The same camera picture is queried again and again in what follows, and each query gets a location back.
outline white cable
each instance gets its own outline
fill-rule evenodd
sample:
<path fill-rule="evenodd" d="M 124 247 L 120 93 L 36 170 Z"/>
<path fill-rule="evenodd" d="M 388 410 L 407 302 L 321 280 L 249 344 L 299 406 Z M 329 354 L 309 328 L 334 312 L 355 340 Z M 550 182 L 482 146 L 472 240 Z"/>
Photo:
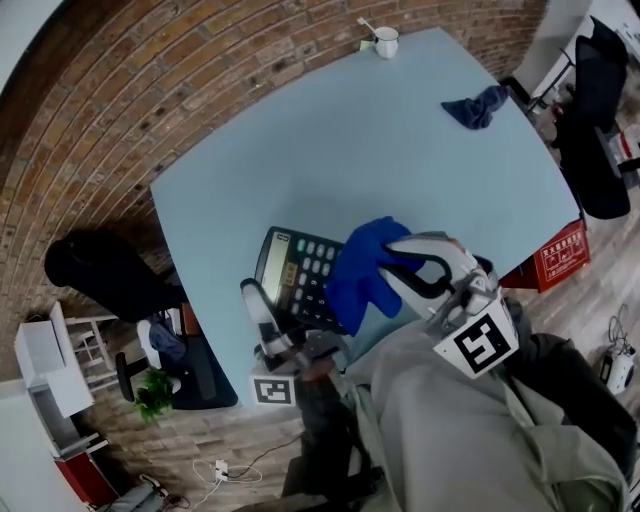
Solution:
<path fill-rule="evenodd" d="M 209 480 L 206 480 L 200 473 L 198 473 L 198 470 L 196 469 L 196 462 L 201 462 L 202 464 L 206 464 L 209 467 L 209 470 L 215 476 L 215 480 L 213 482 L 211 482 Z M 196 505 L 192 509 L 192 510 L 195 510 L 195 509 L 198 508 L 199 505 L 202 505 L 205 501 L 207 501 L 209 496 L 211 496 L 214 492 L 216 492 L 218 490 L 218 487 L 220 487 L 220 484 L 222 484 L 222 482 L 224 482 L 225 480 L 218 480 L 218 476 L 216 475 L 216 467 L 215 467 L 215 465 L 207 462 L 206 460 L 196 459 L 196 460 L 193 461 L 193 464 L 191 465 L 191 467 L 193 468 L 193 472 L 196 475 L 198 475 L 198 478 L 200 480 L 202 480 L 206 484 L 215 485 L 213 490 L 211 492 L 207 493 L 207 495 L 204 497 L 204 499 L 202 501 L 199 501 L 198 503 L 196 503 Z M 258 473 L 258 475 L 260 475 L 255 480 L 226 480 L 226 482 L 228 482 L 230 484 L 253 484 L 253 483 L 262 481 L 262 473 L 260 473 L 260 471 L 258 471 L 256 468 L 254 468 L 252 466 L 232 466 L 229 469 L 247 469 L 247 470 L 251 470 L 252 469 L 256 473 Z"/>

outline red box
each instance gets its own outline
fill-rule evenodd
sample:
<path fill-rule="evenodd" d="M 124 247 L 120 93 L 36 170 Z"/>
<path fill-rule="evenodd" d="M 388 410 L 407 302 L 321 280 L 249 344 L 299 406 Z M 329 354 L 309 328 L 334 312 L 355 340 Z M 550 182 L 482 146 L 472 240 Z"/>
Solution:
<path fill-rule="evenodd" d="M 505 288 L 532 288 L 544 292 L 590 262 L 584 222 L 577 220 L 500 279 L 500 284 Z"/>

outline person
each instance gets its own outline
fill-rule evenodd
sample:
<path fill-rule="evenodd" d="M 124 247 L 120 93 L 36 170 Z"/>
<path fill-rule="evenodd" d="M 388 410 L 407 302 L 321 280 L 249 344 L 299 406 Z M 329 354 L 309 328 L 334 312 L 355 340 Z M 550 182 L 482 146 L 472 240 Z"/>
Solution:
<path fill-rule="evenodd" d="M 633 418 L 570 340 L 533 334 L 506 304 L 519 350 L 476 379 L 432 350 L 424 320 L 353 363 L 346 398 L 331 360 L 305 370 L 284 497 L 238 512 L 627 510 Z"/>
<path fill-rule="evenodd" d="M 190 504 L 182 496 L 173 496 L 155 478 L 142 474 L 140 484 L 99 512 L 164 512 L 188 509 Z"/>

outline white box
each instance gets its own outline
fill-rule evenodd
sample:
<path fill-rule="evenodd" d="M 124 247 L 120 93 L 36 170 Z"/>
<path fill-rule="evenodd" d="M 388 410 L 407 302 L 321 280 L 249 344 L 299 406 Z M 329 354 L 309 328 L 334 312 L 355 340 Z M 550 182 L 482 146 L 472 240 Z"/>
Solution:
<path fill-rule="evenodd" d="M 64 368 L 64 359 L 50 320 L 20 324 L 15 351 L 28 388 L 46 384 L 47 373 Z"/>

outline wooden floor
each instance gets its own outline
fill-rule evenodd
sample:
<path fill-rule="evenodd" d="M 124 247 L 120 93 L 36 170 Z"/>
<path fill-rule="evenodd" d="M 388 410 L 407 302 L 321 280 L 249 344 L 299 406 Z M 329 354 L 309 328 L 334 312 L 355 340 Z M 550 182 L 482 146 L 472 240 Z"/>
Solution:
<path fill-rule="evenodd" d="M 578 275 L 544 294 L 510 291 L 526 305 L 538 332 L 545 331 L 574 340 L 590 360 L 607 344 L 609 317 L 622 303 L 629 339 L 640 349 L 640 190 L 631 192 L 632 212 L 624 219 L 588 219 L 588 239 L 593 261 Z M 135 344 L 127 345 L 127 351 Z M 636 414 L 640 409 L 640 377 L 622 400 Z M 195 505 L 212 486 L 192 471 L 195 459 L 230 465 L 250 463 L 269 448 L 293 439 L 301 430 L 295 410 L 258 415 L 246 408 L 223 411 L 167 414 L 157 423 L 143 424 L 132 404 L 117 388 L 103 391 L 84 420 L 110 442 L 111 456 L 131 474 L 156 476 L 172 492 L 186 494 Z M 230 511 L 241 505 L 279 495 L 289 459 L 299 453 L 299 443 L 269 454 L 256 467 L 264 479 L 254 485 L 222 484 L 198 510 Z M 206 467 L 200 466 L 203 475 Z"/>

